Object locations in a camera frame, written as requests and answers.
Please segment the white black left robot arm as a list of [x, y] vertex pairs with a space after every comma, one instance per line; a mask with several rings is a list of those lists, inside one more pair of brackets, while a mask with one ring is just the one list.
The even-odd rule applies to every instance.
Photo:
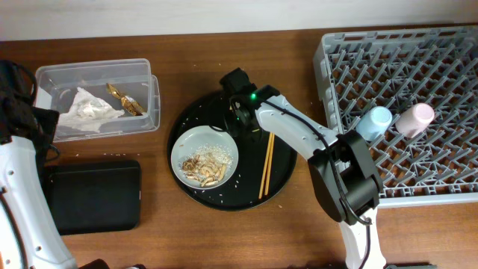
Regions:
[[35, 107], [37, 91], [32, 72], [1, 61], [1, 267], [76, 268], [40, 183], [59, 113]]

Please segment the light blue cup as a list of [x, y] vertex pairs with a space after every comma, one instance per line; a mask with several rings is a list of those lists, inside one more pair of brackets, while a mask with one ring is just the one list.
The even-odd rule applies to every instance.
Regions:
[[392, 113], [383, 106], [371, 108], [358, 122], [356, 131], [367, 141], [383, 135], [391, 124]]

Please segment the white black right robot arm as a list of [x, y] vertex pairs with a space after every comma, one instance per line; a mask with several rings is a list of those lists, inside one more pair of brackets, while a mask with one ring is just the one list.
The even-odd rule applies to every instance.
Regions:
[[340, 134], [298, 111], [276, 88], [257, 87], [241, 68], [220, 79], [240, 130], [272, 133], [307, 162], [321, 208], [338, 223], [348, 268], [384, 268], [376, 227], [383, 182], [364, 138]]

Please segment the pink cup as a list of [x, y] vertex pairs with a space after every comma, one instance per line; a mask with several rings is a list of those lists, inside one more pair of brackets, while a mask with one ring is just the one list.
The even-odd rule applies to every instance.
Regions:
[[396, 121], [397, 131], [408, 138], [414, 138], [423, 132], [434, 120], [435, 112], [426, 103], [418, 103], [402, 113]]

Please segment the white paper napkin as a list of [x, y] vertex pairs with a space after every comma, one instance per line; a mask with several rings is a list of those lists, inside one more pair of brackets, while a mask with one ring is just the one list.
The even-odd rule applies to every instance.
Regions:
[[60, 114], [58, 125], [82, 132], [99, 133], [103, 123], [124, 115], [124, 110], [115, 110], [105, 100], [95, 97], [84, 88], [77, 87], [77, 93], [68, 112]]

